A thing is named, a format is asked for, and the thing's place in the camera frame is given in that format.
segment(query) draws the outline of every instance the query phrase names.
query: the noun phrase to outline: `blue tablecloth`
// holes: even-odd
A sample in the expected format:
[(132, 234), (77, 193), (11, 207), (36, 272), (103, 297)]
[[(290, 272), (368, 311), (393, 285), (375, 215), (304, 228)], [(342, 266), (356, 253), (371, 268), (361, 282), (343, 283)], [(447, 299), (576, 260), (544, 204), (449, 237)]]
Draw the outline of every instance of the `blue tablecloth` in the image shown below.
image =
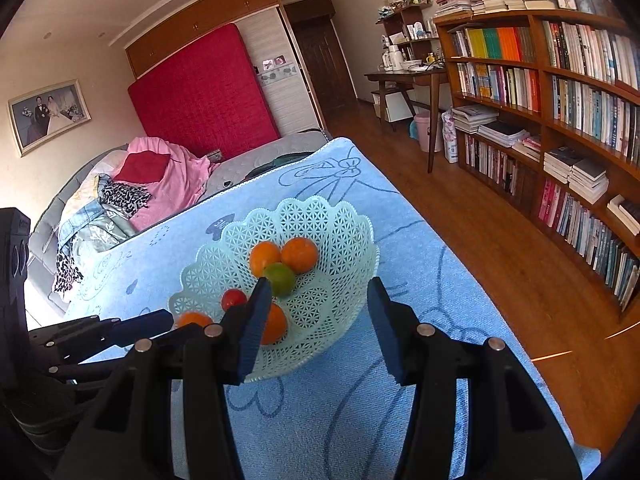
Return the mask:
[[(378, 275), (393, 300), (450, 337), (482, 343), (504, 339), (553, 409), (558, 404), (484, 290), (417, 211), (347, 139), (335, 139), (299, 162), (226, 190), (108, 251), (87, 276), (67, 319), (128, 317), (165, 308), (179, 292), (180, 272), (198, 248), (257, 207), (324, 196), (347, 200), (369, 216), (380, 247)], [(112, 348), (102, 357), (121, 356)], [(180, 383), (174, 384), (175, 472), (187, 478)], [(227, 387), (229, 415), (247, 480), (390, 479), (400, 456), (413, 399), (386, 372), (366, 307), (348, 332), (320, 356), (286, 376)], [(456, 445), (450, 476), (462, 475), (467, 392), (459, 381)], [(574, 446), (583, 474), (600, 460)]]

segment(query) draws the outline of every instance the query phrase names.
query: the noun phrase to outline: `desk leg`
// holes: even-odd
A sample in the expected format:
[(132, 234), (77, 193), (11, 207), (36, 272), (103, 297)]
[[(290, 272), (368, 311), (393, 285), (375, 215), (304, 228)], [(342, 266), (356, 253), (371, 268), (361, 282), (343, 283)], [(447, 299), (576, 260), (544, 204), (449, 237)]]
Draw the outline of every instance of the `desk leg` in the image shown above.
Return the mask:
[(431, 73), (430, 82), (431, 95), (429, 98), (429, 104), (431, 107), (430, 116), (430, 134), (429, 134), (429, 163), (427, 166), (427, 173), (433, 171), (433, 157), (436, 149), (436, 134), (438, 132), (438, 110), (440, 104), (440, 74)]
[(379, 81), (378, 92), (380, 92), (380, 126), (384, 131), (386, 120), (386, 86), (384, 81)]
[(411, 112), (411, 115), (415, 117), (415, 108), (414, 108), (414, 105), (412, 105), (411, 103), (411, 99), (409, 99), (409, 94), (406, 92), (406, 88), (404, 84), (399, 83), (398, 88), (400, 89), (400, 93), (402, 94), (402, 97), (404, 97), (404, 101), (406, 102), (406, 105), (409, 107), (409, 111)]

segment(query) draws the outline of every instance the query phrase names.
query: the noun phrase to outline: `clothing pile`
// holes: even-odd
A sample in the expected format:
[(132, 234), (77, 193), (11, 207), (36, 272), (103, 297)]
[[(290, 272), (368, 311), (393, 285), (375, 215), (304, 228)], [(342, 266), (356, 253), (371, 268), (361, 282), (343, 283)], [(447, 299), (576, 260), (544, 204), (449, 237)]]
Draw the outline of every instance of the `clothing pile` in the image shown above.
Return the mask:
[(106, 251), (194, 205), (217, 166), (157, 137), (108, 153), (62, 211), (52, 290), (72, 300)]

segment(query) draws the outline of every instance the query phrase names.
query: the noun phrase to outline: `bride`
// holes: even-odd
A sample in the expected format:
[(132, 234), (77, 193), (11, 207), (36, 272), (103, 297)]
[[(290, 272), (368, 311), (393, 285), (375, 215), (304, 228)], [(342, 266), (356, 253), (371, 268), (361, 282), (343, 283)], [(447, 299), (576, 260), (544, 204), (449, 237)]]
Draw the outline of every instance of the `bride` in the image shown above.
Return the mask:
[(53, 134), (62, 128), (66, 128), (74, 122), (60, 113), (58, 103), (54, 101), (52, 96), (49, 96), (49, 102), (47, 103), (49, 109), (49, 127), (47, 128), (47, 135)]

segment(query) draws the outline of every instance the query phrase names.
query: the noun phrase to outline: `plastic bag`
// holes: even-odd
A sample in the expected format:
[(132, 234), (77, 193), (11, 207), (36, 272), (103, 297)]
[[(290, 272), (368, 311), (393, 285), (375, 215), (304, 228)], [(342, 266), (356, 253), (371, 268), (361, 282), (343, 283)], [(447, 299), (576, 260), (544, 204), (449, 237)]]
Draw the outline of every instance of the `plastic bag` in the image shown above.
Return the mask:
[(442, 138), (444, 140), (444, 155), (449, 162), (458, 161), (458, 142), (456, 140), (456, 127), (453, 123), (453, 110), (449, 108), (442, 113)]

